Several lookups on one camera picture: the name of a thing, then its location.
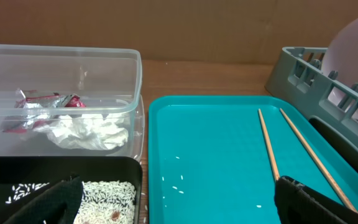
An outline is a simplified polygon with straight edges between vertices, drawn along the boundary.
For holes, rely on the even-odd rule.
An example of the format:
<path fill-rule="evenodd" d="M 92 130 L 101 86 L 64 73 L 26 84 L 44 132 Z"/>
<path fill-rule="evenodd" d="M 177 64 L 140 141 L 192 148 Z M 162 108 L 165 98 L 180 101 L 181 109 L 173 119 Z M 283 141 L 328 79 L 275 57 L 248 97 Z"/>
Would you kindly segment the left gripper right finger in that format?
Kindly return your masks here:
<path fill-rule="evenodd" d="M 289 176 L 275 182 L 274 202 L 282 224 L 358 224 L 358 213 Z"/>

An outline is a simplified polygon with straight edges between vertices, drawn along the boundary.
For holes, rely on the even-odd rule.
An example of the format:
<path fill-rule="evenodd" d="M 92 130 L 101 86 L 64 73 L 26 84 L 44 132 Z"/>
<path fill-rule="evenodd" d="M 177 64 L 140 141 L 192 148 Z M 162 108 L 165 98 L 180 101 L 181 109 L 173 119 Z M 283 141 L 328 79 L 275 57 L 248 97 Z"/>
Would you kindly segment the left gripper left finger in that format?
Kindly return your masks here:
<path fill-rule="evenodd" d="M 78 175 L 71 175 L 14 202 L 4 212 L 4 223 L 73 223 L 82 197 L 82 180 Z"/>

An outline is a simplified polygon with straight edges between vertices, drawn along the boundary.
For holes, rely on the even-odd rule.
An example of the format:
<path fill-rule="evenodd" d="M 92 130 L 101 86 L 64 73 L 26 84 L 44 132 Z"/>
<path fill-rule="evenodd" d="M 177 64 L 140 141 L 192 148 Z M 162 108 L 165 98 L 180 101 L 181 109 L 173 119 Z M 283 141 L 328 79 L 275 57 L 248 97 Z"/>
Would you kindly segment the rice and food scraps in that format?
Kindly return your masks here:
<path fill-rule="evenodd" d="M 42 184 L 19 184 L 13 186 L 15 190 L 13 199 L 6 203 L 9 205 L 0 215 L 4 223 L 4 212 L 14 202 L 45 187 L 49 183 Z M 83 182 L 83 197 L 78 213 L 73 223 L 133 223 L 135 187 L 129 182 L 99 181 Z"/>

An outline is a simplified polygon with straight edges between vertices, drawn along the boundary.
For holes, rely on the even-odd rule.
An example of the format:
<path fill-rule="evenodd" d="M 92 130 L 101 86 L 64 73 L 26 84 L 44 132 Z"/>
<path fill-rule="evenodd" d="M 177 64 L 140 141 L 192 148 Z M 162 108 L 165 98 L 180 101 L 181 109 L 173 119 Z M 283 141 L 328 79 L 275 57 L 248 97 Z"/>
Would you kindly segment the white napkin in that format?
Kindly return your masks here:
<path fill-rule="evenodd" d="M 128 142 L 129 132 L 121 125 L 125 119 L 114 114 L 83 114 L 79 117 L 59 116 L 47 124 L 34 128 L 38 133 L 64 149 L 109 151 Z"/>

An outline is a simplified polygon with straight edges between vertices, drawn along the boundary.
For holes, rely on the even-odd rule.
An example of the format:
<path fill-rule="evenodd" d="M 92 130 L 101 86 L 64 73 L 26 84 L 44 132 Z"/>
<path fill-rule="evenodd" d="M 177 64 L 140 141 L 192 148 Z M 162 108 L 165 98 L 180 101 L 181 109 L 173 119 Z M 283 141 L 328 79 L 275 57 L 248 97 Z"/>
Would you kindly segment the red snack wrapper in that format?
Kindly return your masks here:
<path fill-rule="evenodd" d="M 50 109 L 50 108 L 84 108 L 86 105 L 80 97 L 74 93 L 61 95 L 52 91 L 21 90 L 16 91 L 20 97 L 15 103 L 19 109 Z M 35 112 L 34 114 L 10 115 L 4 118 L 0 129 L 4 133 L 26 133 L 28 130 L 42 126 L 48 120 L 56 118 L 47 112 Z"/>

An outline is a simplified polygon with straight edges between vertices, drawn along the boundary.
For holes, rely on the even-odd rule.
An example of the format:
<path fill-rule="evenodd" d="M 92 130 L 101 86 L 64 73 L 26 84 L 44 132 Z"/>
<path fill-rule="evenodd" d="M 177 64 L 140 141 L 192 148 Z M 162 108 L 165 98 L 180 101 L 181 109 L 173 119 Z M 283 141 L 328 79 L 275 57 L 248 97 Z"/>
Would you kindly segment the white round plate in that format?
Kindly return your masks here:
<path fill-rule="evenodd" d="M 342 84 L 358 83 L 358 19 L 343 28 L 326 50 L 321 71 L 327 76 L 333 70 Z"/>

